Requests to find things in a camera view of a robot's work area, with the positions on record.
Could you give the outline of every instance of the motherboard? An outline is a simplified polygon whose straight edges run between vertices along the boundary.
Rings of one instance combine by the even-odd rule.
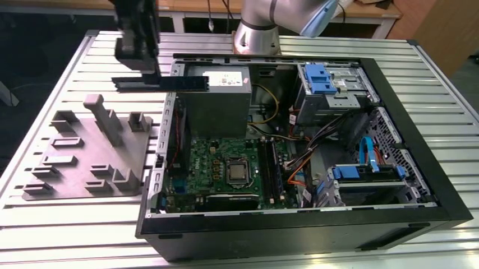
[[[254,210],[294,206],[296,197],[282,182],[283,163],[290,159],[286,141],[192,139],[190,152],[188,177],[171,179],[174,211],[200,211],[202,204],[215,210],[227,210],[223,206],[232,203],[243,209],[255,205]]]

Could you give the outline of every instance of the yellow wire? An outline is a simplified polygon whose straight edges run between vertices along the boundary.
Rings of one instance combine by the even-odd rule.
[[[272,114],[271,118],[268,118],[268,119],[266,119],[266,120],[263,120],[260,122],[248,122],[248,125],[267,123],[270,120],[272,120],[276,117],[278,112],[279,112],[279,101],[278,101],[276,96],[272,94],[272,92],[263,85],[252,84],[252,86],[256,86],[256,87],[262,88],[271,95],[272,99],[275,99],[276,109],[275,109],[275,113]]]

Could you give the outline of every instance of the floor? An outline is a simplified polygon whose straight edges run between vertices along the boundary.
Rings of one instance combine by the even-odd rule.
[[[168,24],[163,27],[172,31]],[[0,174],[88,29],[115,30],[115,22],[109,17],[76,16],[72,21],[63,15],[0,14],[0,81],[20,100],[16,107],[0,104]],[[472,59],[452,82],[479,110],[479,65]]]

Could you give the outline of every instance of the wooden desk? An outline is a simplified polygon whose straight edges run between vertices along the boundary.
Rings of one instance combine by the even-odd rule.
[[[187,17],[208,17],[207,0],[158,0],[160,16],[174,19],[176,33],[184,33],[183,19]],[[234,18],[240,18],[243,0],[230,0]],[[114,6],[108,0],[1,0],[0,12],[53,13],[68,15],[114,14]],[[227,10],[222,0],[211,0],[214,18],[226,18]],[[354,2],[346,9],[346,23],[379,25],[372,36],[384,39],[395,21],[402,17],[398,8],[391,5],[387,10]],[[342,22],[342,15],[332,22]]]
[[[243,0],[230,0],[231,13],[242,13],[242,8]],[[174,11],[208,12],[207,0],[174,0]],[[222,0],[211,0],[211,12],[227,13]],[[403,13],[394,4],[387,10],[383,10],[374,4],[352,2],[346,9],[346,16],[351,18],[400,18]]]

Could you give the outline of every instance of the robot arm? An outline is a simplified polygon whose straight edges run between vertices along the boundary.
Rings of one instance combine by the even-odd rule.
[[[336,7],[338,0],[244,0],[235,50],[239,54],[276,54],[278,26],[308,37],[319,36]]]

